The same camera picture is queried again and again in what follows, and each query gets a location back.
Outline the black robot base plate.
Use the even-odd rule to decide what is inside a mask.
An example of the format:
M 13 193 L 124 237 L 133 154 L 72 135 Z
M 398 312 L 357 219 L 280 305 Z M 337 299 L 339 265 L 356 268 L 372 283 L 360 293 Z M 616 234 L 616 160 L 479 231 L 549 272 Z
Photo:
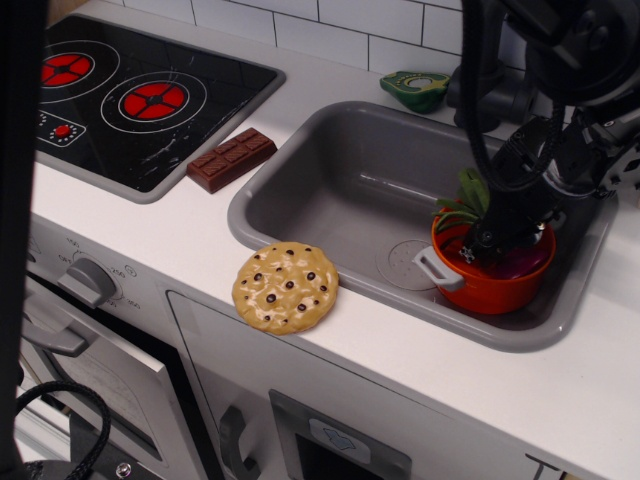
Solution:
M 95 428 L 76 414 L 62 423 L 54 423 L 37 416 L 20 415 L 15 437 L 24 461 L 65 460 L 79 463 L 97 440 Z M 116 470 L 130 467 L 127 479 L 159 479 L 125 452 L 111 443 L 102 450 L 93 469 L 107 479 L 119 479 Z

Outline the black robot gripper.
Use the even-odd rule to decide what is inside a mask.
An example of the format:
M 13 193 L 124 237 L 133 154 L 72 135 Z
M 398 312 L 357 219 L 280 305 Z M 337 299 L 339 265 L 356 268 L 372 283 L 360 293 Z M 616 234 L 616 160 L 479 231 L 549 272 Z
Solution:
M 547 223 L 585 216 L 596 203 L 600 151 L 586 129 L 571 125 L 555 140 L 552 121 L 535 117 L 516 130 L 491 158 L 489 166 L 509 184 L 500 189 L 489 180 L 490 206 L 478 227 L 466 233 L 459 255 L 467 264 L 491 265 L 498 246 L 531 248 Z

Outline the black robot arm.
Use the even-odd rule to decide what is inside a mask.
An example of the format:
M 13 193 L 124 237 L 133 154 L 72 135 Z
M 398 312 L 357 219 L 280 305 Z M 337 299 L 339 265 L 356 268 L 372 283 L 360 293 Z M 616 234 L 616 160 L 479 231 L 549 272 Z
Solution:
M 639 4 L 636 1 L 501 1 L 526 42 L 526 67 L 553 103 L 546 133 L 513 134 L 494 155 L 478 125 L 481 50 L 488 10 L 465 1 L 463 125 L 489 206 L 471 227 L 467 262 L 497 259 L 532 239 L 569 198 L 607 198 L 639 187 Z

